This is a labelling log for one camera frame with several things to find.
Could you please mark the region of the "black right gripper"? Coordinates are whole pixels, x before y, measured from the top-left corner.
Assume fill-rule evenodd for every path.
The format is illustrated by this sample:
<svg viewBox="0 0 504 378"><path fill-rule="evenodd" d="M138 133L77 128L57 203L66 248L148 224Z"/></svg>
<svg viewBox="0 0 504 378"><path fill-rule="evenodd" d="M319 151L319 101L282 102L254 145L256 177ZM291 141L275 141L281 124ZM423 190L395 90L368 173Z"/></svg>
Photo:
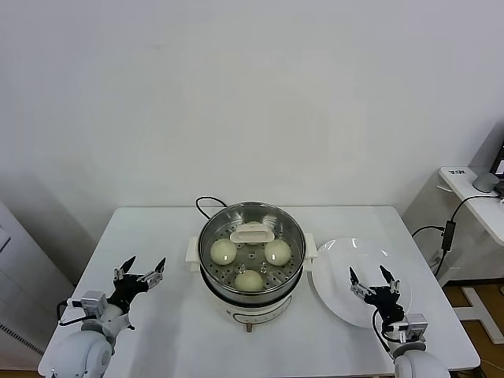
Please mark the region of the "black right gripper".
<svg viewBox="0 0 504 378"><path fill-rule="evenodd" d="M388 286L366 287L362 285L352 267L350 271L350 290L365 303L375 306L381 316L382 323L389 325L404 318L404 309L398 304L400 281L396 280L392 273L383 265L380 271Z"/></svg>

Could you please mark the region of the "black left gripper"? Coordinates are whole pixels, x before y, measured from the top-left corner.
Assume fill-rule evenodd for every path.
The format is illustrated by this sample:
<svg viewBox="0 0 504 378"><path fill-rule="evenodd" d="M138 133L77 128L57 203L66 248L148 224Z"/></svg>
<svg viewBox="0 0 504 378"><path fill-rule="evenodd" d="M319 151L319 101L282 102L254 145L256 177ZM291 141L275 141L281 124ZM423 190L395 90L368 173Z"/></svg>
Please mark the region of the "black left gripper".
<svg viewBox="0 0 504 378"><path fill-rule="evenodd" d="M166 258L163 258L156 267L144 274L127 274L135 261L135 256L125 261L119 268L114 269L114 292L107 298L107 303L120 309L130 309L135 296L147 292L163 280Z"/></svg>

